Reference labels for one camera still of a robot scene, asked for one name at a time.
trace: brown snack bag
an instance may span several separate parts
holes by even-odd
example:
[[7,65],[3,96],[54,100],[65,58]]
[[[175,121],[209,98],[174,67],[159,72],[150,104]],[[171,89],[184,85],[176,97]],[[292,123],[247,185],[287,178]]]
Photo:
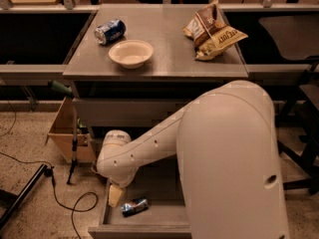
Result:
[[197,60],[212,60],[238,41],[248,37],[216,20],[217,4],[218,0],[214,0],[197,11],[195,17],[182,29],[184,34],[193,40]]

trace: white robotic arm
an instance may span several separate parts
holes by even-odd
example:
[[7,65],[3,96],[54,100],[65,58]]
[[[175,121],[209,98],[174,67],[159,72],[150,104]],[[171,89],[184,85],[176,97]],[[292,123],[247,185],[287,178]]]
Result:
[[270,97],[235,81],[136,140],[118,131],[107,135],[97,170],[126,187],[142,165],[177,154],[193,239],[288,239],[273,120]]

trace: cardboard box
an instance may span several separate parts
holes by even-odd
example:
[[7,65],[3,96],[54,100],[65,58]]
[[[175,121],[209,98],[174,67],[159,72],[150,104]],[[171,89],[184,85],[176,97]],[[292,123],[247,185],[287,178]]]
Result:
[[[65,98],[48,133],[48,137],[61,149],[68,162],[71,162],[73,155],[73,117],[74,105],[72,100]],[[79,162],[93,162],[96,159],[90,135],[88,133],[78,133],[77,160]]]

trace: concrete floor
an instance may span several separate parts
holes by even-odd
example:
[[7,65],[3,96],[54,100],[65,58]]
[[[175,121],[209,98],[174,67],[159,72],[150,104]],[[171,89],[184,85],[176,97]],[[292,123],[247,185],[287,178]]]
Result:
[[[81,238],[91,238],[88,227],[99,224],[106,185],[85,164],[76,167],[72,176],[73,183],[67,185],[70,163],[66,162],[61,150],[50,139],[47,141],[47,133],[59,104],[39,105],[33,112],[28,111],[28,106],[12,106],[15,114],[7,103],[0,104],[0,152],[23,161],[42,160],[54,165],[57,197],[67,206],[73,207],[84,193],[95,192],[99,196],[98,205],[89,212],[74,213],[74,222]],[[303,143],[296,139],[302,132],[299,127],[283,127],[278,130],[277,136],[300,152]],[[0,155],[0,160],[0,188],[15,194],[22,190],[40,165],[21,164],[3,155]],[[281,156],[281,164],[284,180],[305,177],[284,154]],[[299,189],[286,191],[285,198],[291,239],[318,238],[319,194],[311,196],[306,189]],[[95,198],[87,196],[77,208],[90,208],[94,203]],[[57,204],[51,179],[45,176],[39,179],[0,235],[3,239],[77,238],[72,226],[71,211]]]

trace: white bowl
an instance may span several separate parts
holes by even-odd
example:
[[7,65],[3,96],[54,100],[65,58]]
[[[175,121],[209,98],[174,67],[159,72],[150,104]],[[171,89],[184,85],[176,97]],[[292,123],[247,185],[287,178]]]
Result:
[[110,58],[128,69],[135,69],[144,64],[153,54],[153,47],[144,41],[127,40],[113,46],[109,51]]

